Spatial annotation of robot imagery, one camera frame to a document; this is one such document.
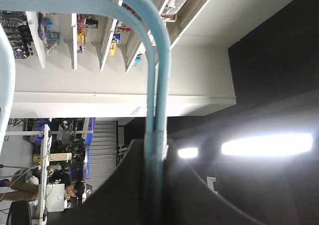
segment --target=white shelf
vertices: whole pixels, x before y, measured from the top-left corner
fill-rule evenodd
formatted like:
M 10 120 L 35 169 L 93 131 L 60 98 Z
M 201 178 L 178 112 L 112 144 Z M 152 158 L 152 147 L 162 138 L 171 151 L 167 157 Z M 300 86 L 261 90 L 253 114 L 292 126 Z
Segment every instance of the white shelf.
M 77 29 L 77 14 L 71 15 L 71 27 L 72 27 L 72 41 L 73 41 L 73 60 L 71 68 L 76 70 L 78 67 L 78 29 Z
M 117 3 L 118 5 L 122 6 L 122 3 L 123 3 L 122 0 L 112 0 L 112 1 L 114 3 Z M 100 59 L 100 71 L 101 72 L 103 71 L 105 64 L 106 64 L 106 60 L 107 60 L 108 53 L 110 50 L 110 46 L 111 46 L 116 23 L 117 23 L 117 19 L 113 19 L 113 18 L 109 18 L 109 17 L 107 17 L 105 19 L 103 34 L 102 34 L 102 39 L 101 39 L 101 52 L 100 52 L 101 54 L 98 56 Z
M 168 2 L 168 0 L 152 0 L 152 1 L 154 5 L 157 7 L 157 9 L 159 10 L 159 13 L 161 13 L 164 10 Z M 134 64 L 135 58 L 139 54 L 141 46 L 142 46 L 142 42 L 140 41 L 138 36 L 135 33 L 131 33 L 130 38 L 126 44 L 126 50 L 125 50 L 126 53 L 122 52 L 124 61 L 127 61 L 125 63 L 126 72 L 129 72 L 132 65 Z
M 162 12 L 168 0 L 152 0 L 159 12 Z M 178 12 L 176 22 L 168 22 L 167 29 L 170 36 L 171 48 L 173 48 L 187 28 L 208 4 L 210 0 L 187 0 L 182 9 Z M 135 58 L 139 53 L 142 42 L 135 33 L 131 33 L 126 49 L 123 50 L 123 58 L 125 62 L 125 70 L 128 72 L 134 64 Z
M 50 154 L 50 148 L 51 148 L 51 142 L 52 142 L 52 137 L 49 137 L 49 126 L 46 124 L 44 125 L 44 137 L 41 143 L 41 151 L 40 151 L 40 156 L 41 156 L 41 161 L 40 161 L 40 166 L 42 167 L 41 169 L 41 181 L 39 185 L 39 192 L 38 192 L 38 205 L 36 207 L 36 218 L 38 219 L 38 224 L 39 225 L 45 225 L 47 220 L 43 220 L 43 214 L 45 210 L 45 199 L 46 199 L 46 183 L 47 183 L 47 166 L 49 166 L 49 155 Z
M 199 13 L 210 0 L 187 0 L 178 12 L 178 20 L 175 23 L 167 23 L 171 48 L 173 48 L 187 28 L 193 23 Z
M 28 21 L 29 28 L 31 31 L 34 47 L 35 47 L 37 56 L 39 58 L 41 68 L 44 69 L 46 59 L 45 59 L 44 44 L 38 35 L 38 16 L 37 16 L 37 13 L 34 11 L 26 11 L 25 14 L 27 17 L 27 21 Z

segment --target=light blue pipe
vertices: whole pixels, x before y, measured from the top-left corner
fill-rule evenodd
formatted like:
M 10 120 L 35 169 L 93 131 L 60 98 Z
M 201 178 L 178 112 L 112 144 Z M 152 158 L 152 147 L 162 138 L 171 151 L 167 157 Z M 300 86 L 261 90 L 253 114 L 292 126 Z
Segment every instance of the light blue pipe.
M 166 104 L 170 76 L 171 51 L 167 29 L 157 8 L 150 0 L 123 0 L 146 23 L 152 31 L 159 53 L 159 75 L 156 98 L 155 130 L 166 132 Z
M 15 63 L 12 47 L 0 24 L 0 153 L 10 117 L 14 84 Z
M 150 125 L 148 123 L 146 124 L 144 148 L 145 177 L 143 190 L 144 223 L 156 225 L 160 224 L 161 221 L 163 155 L 166 145 L 167 126 L 166 104 L 171 64 L 170 40 L 157 8 L 155 8 L 149 0 L 123 1 L 130 6 L 149 27 L 155 38 L 159 55 L 158 88 L 153 132 L 149 132 Z
M 114 4 L 108 0 L 20 0 L 20 4 L 16 3 L 16 0 L 0 0 L 0 7 L 2 9 L 7 10 L 25 10 L 25 3 L 26 1 L 32 1 L 29 3 L 28 10 L 29 11 L 46 11 L 46 12 L 62 12 L 62 13 L 94 13 L 104 16 L 109 16 L 112 18 L 117 18 L 120 21 L 124 22 L 125 24 L 129 25 L 129 27 L 137 33 L 137 35 L 143 41 L 146 49 L 147 49 L 147 58 L 149 62 L 149 78 L 148 78 L 148 89 L 149 91 L 153 90 L 153 94 L 148 96 L 148 116 L 149 124 L 153 124 L 153 114 L 154 114 L 154 85 L 155 84 L 155 56 L 153 52 L 153 47 L 151 45 L 150 39 L 147 36 L 147 31 L 145 30 L 144 26 L 141 22 L 133 16 L 130 12 L 126 9 Z M 44 4 L 44 1 L 52 1 L 52 6 L 48 6 Z
M 7 8 L 12 10 L 25 10 L 27 8 L 28 10 L 33 11 L 39 11 L 38 8 L 41 8 L 42 11 L 47 12 L 77 12 L 77 13 L 93 13 L 93 14 L 101 14 L 98 13 L 98 9 L 100 7 L 95 7 L 94 12 L 90 11 L 80 11 L 80 9 L 88 9 L 87 2 L 83 2 L 84 0 L 81 0 L 83 5 L 85 5 L 85 8 L 82 8 L 76 5 L 72 1 L 71 4 L 66 5 L 61 4 L 63 0 L 60 0 L 59 2 L 48 2 L 48 0 L 45 0 L 45 4 L 41 3 L 42 1 L 37 0 L 28 0 L 28 2 L 25 4 L 26 6 L 23 6 L 21 9 L 16 8 L 10 8 L 10 7 L 3 7 L 4 5 L 11 5 L 15 4 L 16 0 L 12 0 L 10 2 L 0 0 L 0 7 L 1 8 Z M 168 79 L 169 79 L 169 69 L 170 69 L 170 42 L 169 42 L 169 36 L 167 33 L 167 30 L 165 26 L 163 25 L 163 22 L 157 12 L 157 9 L 154 7 L 154 5 L 149 0 L 124 0 L 125 3 L 127 3 L 130 7 L 132 7 L 139 16 L 145 21 L 147 26 L 152 31 L 152 34 L 154 35 L 154 38 L 157 43 L 158 47 L 158 53 L 159 53 L 159 82 L 158 82 L 158 91 L 157 91 L 157 105 L 156 105 L 156 116 L 155 116 L 155 128 L 153 127 L 153 105 L 154 105 L 154 85 L 155 85 L 155 61 L 153 61 L 153 58 L 150 58 L 150 53 L 153 53 L 153 49 L 151 49 L 148 46 L 149 39 L 146 39 L 144 35 L 142 36 L 142 42 L 144 43 L 145 47 L 147 48 L 147 56 L 149 61 L 149 77 L 148 77 L 148 117 L 147 117 L 147 133 L 146 133 L 146 172 L 145 172 L 145 181 L 146 181 L 146 196 L 150 196 L 149 198 L 146 198 L 144 201 L 144 208 L 147 208 L 147 212 L 145 213 L 145 217 L 147 219 L 145 220 L 145 223 L 148 224 L 160 224 L 160 207 L 161 207 L 161 189 L 162 189 L 162 165 L 163 165 L 163 147 L 166 142 L 166 100 L 167 100 L 167 94 L 168 94 Z M 136 27 L 134 27 L 130 22 L 128 22 L 125 18 L 120 18 L 120 16 L 117 14 L 115 16 L 108 15 L 110 17 L 116 17 L 120 21 L 126 23 L 128 26 L 130 26 L 137 34 L 139 34 L 138 30 L 136 31 Z

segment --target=man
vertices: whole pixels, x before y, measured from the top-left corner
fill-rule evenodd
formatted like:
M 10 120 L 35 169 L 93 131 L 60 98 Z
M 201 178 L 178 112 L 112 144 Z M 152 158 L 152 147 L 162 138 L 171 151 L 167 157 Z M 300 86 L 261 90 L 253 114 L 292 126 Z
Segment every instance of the man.
M 49 181 L 52 184 L 64 184 L 65 185 L 65 198 L 70 199 L 71 197 L 81 197 L 84 193 L 85 186 L 81 181 L 72 183 L 71 176 L 60 170 L 50 170 Z M 18 190 L 16 192 L 9 192 L 5 194 L 0 194 L 1 200 L 8 201 L 19 201 L 27 200 L 34 201 L 37 199 L 37 194 L 39 191 L 39 185 L 31 183 L 12 183 L 9 179 L 0 180 L 0 187 L 11 187 L 12 189 Z

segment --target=white desk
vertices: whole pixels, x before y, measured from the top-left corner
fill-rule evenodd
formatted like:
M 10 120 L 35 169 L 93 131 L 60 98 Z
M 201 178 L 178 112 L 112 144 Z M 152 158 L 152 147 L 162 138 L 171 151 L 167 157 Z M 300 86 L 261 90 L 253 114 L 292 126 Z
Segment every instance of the white desk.
M 36 208 L 36 217 L 39 218 L 39 224 L 45 225 L 47 219 L 43 221 L 43 212 L 45 208 L 45 197 L 46 197 L 46 183 L 48 178 L 48 172 L 47 172 L 47 166 L 49 166 L 49 159 L 48 155 L 50 153 L 51 148 L 51 141 L 52 138 L 49 137 L 49 126 L 46 124 L 44 125 L 44 137 L 41 144 L 41 181 L 39 186 L 39 192 L 38 192 L 38 205 Z

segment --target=ceiling light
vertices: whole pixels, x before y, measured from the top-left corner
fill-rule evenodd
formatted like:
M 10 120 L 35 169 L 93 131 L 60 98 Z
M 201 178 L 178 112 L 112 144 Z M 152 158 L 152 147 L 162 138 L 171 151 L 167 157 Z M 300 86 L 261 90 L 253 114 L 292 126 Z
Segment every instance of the ceiling light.
M 198 148 L 179 149 L 178 155 L 184 159 L 195 158 L 198 156 Z
M 307 152 L 312 145 L 310 134 L 280 134 L 226 142 L 221 152 L 226 155 L 275 157 Z

